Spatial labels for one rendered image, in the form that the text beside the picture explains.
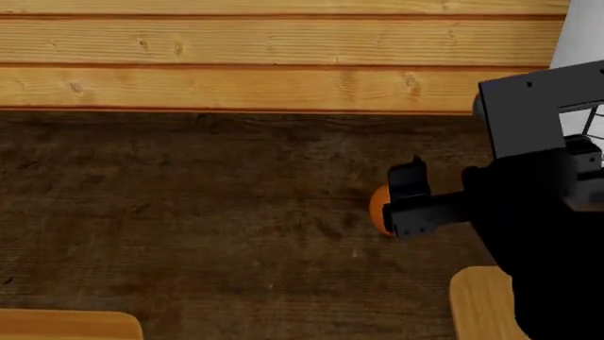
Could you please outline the orange fruit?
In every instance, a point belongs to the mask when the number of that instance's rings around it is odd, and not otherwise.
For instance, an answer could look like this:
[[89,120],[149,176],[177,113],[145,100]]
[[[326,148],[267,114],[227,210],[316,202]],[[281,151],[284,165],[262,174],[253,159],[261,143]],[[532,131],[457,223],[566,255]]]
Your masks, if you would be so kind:
[[382,234],[393,236],[391,231],[387,231],[384,224],[383,206],[390,203],[390,194],[387,185],[380,186],[370,197],[369,215],[373,226]]

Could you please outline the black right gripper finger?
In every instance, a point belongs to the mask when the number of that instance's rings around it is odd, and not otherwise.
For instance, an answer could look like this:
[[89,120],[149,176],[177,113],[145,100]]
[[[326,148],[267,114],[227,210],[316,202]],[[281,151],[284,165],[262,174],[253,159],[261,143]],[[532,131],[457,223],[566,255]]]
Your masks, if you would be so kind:
[[411,162],[392,166],[387,173],[392,203],[417,197],[429,197],[427,164],[415,155]]
[[468,221],[465,194],[399,197],[383,206],[384,227],[402,240],[427,234],[441,226]]

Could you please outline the light wooden cutting board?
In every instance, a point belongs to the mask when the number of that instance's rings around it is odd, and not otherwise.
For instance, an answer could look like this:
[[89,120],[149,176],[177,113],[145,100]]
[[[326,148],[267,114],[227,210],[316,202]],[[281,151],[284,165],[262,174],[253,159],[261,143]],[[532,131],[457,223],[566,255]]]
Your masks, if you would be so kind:
[[449,301],[458,340],[529,340],[514,319],[512,279],[496,266],[459,271]]
[[143,329],[120,312],[0,309],[0,340],[143,340]]

